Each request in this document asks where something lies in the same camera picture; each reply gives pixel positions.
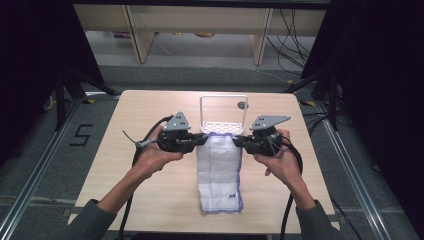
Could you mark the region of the black metal stand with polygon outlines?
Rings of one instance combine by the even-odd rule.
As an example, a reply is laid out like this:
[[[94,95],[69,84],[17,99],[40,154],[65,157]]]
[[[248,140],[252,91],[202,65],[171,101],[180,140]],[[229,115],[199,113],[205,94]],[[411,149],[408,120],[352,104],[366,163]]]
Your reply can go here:
[[[325,67],[310,76],[301,79],[297,84],[290,86],[284,90],[284,93],[294,93],[295,91],[307,86],[308,84],[316,82],[312,92],[312,97],[315,100],[323,100],[328,97],[329,100],[329,113],[328,119],[334,131],[338,130],[336,123],[336,105],[337,105],[337,77],[336,71],[330,67]]]
[[[103,80],[98,81],[81,71],[77,71],[69,67],[60,68],[55,78],[55,94],[57,108],[56,131],[58,131],[64,125],[66,120],[65,93],[68,93],[72,99],[83,99],[87,96],[81,86],[81,82],[86,82],[89,85],[94,86],[99,90],[102,90],[108,95],[119,95],[118,91],[108,87],[103,82]]]

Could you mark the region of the person's right hand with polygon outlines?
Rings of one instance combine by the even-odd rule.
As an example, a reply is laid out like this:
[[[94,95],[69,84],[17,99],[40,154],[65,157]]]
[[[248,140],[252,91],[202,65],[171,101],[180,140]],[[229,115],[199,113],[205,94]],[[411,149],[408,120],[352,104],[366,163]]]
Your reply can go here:
[[[273,174],[290,190],[293,190],[303,182],[303,178],[297,159],[294,153],[288,148],[290,132],[285,129],[278,129],[278,132],[283,136],[283,145],[280,147],[278,154],[275,157],[255,154],[254,159],[266,167],[266,176]]]

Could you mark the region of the black curtain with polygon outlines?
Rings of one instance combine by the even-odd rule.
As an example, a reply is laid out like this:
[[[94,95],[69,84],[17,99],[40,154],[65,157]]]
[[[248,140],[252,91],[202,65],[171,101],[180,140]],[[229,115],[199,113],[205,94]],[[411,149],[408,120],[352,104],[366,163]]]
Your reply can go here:
[[[104,82],[73,0],[0,0],[0,167],[41,113],[58,75]]]
[[[332,56],[354,125],[424,238],[424,0],[330,0],[304,76]]]

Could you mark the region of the aluminium floor rail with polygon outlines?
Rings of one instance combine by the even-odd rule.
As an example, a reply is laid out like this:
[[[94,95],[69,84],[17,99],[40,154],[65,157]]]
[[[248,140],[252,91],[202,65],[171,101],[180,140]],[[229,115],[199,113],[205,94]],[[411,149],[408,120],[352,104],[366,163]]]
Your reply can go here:
[[[0,170],[0,240],[10,240],[53,160],[81,100],[71,100],[59,128],[56,112],[43,115]]]
[[[378,211],[369,191],[364,185],[359,172],[357,171],[351,156],[349,155],[339,133],[334,129],[330,120],[325,120],[323,123],[330,141],[338,155],[338,158],[343,166],[347,178],[352,186],[356,198],[366,216],[368,223],[377,240],[392,240],[391,235],[383,221],[383,218]]]

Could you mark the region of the light wooden shelf unit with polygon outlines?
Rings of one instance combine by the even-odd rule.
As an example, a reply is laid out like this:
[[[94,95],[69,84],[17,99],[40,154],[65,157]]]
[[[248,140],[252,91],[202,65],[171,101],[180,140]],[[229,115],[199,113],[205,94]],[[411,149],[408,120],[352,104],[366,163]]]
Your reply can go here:
[[[323,10],[76,4],[86,31],[127,32],[143,63],[156,32],[241,34],[250,39],[253,62],[262,63],[268,35],[315,36]]]

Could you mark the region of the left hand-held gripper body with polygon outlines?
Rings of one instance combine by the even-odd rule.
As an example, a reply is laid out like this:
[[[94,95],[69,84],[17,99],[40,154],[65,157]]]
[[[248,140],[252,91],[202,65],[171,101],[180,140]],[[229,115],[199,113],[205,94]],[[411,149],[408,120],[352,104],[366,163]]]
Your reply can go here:
[[[157,136],[159,148],[165,152],[192,152],[195,140],[194,135],[189,132],[190,129],[191,125],[183,112],[170,116]]]

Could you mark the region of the white towel rack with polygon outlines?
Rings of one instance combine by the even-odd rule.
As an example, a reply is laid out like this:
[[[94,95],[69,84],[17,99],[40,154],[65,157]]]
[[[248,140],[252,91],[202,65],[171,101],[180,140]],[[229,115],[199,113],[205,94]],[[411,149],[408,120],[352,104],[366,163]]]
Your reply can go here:
[[[244,132],[249,107],[247,95],[203,95],[199,99],[199,104],[202,132],[233,135]]]

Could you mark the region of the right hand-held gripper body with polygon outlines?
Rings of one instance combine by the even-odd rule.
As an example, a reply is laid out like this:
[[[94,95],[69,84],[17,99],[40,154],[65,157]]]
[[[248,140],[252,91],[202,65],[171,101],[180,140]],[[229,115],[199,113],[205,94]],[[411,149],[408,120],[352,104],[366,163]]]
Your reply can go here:
[[[248,154],[274,157],[280,151],[282,136],[276,125],[289,121],[290,116],[259,115],[250,126],[252,134],[247,137],[245,150]]]

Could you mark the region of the white towel with purple trim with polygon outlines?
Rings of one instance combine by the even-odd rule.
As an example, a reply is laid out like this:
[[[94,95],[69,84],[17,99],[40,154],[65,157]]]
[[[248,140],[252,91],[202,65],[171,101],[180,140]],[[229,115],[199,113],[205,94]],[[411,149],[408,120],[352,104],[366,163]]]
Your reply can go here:
[[[201,210],[205,213],[235,213],[243,209],[242,149],[233,140],[229,133],[210,133],[206,143],[196,148],[197,184]]]

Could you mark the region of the person's left hand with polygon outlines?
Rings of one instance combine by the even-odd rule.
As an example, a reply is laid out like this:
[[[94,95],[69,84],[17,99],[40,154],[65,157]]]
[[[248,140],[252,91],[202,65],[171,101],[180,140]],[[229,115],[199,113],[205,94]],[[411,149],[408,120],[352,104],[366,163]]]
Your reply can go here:
[[[132,167],[132,178],[141,183],[155,172],[162,170],[166,164],[180,160],[182,157],[183,154],[180,152],[166,152],[161,150],[157,143],[150,143],[141,151]]]

